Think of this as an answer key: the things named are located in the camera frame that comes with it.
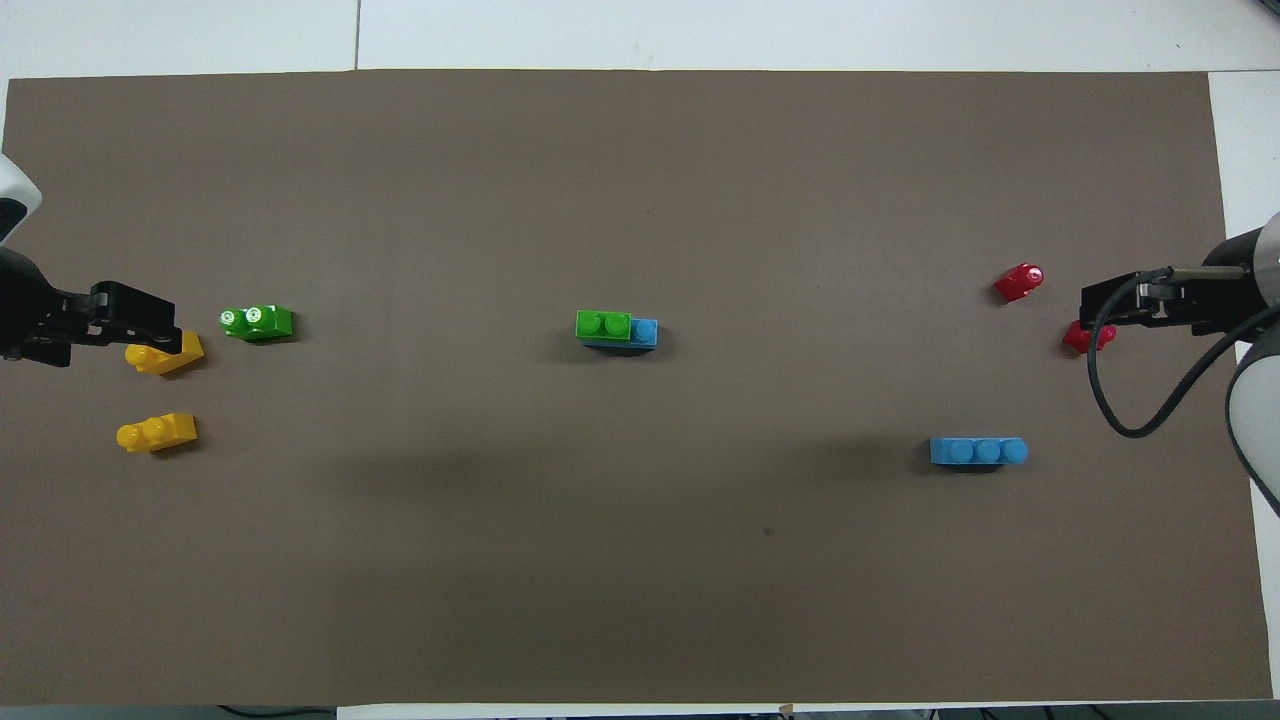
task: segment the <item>yellow lego brick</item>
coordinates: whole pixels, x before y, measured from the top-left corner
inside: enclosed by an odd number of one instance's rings
[[[169,370],[177,370],[183,365],[200,360],[205,356],[205,348],[200,345],[200,336],[191,331],[182,331],[182,352],[169,355],[147,345],[131,345],[124,348],[124,360],[133,365],[140,373],[163,375]]]
[[[129,452],[155,452],[196,439],[196,419],[186,413],[147,418],[115,430],[115,443]]]

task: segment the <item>red lego brick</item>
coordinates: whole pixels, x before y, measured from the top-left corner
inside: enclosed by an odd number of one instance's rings
[[[1044,272],[1036,265],[1023,263],[1005,273],[1005,277],[996,281],[993,287],[1000,291],[1006,302],[1012,302],[1027,297],[1042,282],[1044,282]]]
[[[1069,345],[1080,355],[1089,351],[1089,338],[1093,333],[1080,329],[1080,322],[1074,320],[1071,327],[1066,328],[1066,334],[1062,336],[1062,345]],[[1116,338],[1116,327],[1107,325],[1102,328],[1102,334],[1098,336],[1098,350],[1107,346],[1108,342]]]

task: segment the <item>green lego brick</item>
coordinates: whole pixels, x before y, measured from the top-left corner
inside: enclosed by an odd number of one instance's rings
[[[279,305],[228,307],[218,322],[228,337],[239,340],[271,340],[293,334],[293,313]]]
[[[575,333],[577,340],[627,342],[631,340],[631,313],[579,310]]]

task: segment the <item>plastic brick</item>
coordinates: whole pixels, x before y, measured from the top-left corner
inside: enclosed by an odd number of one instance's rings
[[[182,331],[182,352],[177,355],[169,355],[150,345],[131,345],[124,348],[124,361],[133,365],[137,372],[151,375],[163,375],[169,370],[177,370],[204,356],[205,348],[200,345],[200,336],[191,331]]]
[[[658,347],[658,320],[631,318],[631,333],[626,342],[600,340],[581,341],[586,347],[614,347],[620,350],[654,350]]]
[[[631,313],[579,310],[573,332],[577,340],[603,340],[614,343],[630,342]]]
[[[1027,455],[1020,437],[929,438],[929,462],[934,465],[1021,465]]]
[[[993,283],[993,287],[1000,291],[1005,302],[1012,302],[1030,295],[1042,282],[1044,282],[1044,272],[1036,265],[1023,263],[1016,268],[1010,268],[1005,277]]]
[[[1066,334],[1062,336],[1062,345],[1074,348],[1080,355],[1089,351],[1089,340],[1093,333],[1080,328],[1079,320],[1071,320],[1071,325],[1066,328]],[[1102,334],[1098,336],[1098,350],[1107,346],[1108,342],[1116,338],[1116,327],[1106,325],[1102,328]]]
[[[186,413],[147,418],[115,430],[115,443],[129,452],[155,452],[196,439],[196,419]]]
[[[293,313],[280,305],[228,307],[218,318],[228,337],[259,341],[293,334]]]

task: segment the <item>white table surface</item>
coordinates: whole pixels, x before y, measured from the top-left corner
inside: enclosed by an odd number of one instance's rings
[[[0,141],[9,78],[357,68],[1208,70],[1228,234],[1280,211],[1280,17],[1254,0],[0,0]],[[55,208],[56,199],[46,204]],[[1206,252],[1220,240],[1206,238]],[[1280,697],[1280,519],[1253,495]],[[776,700],[385,705],[340,716],[902,707]]]

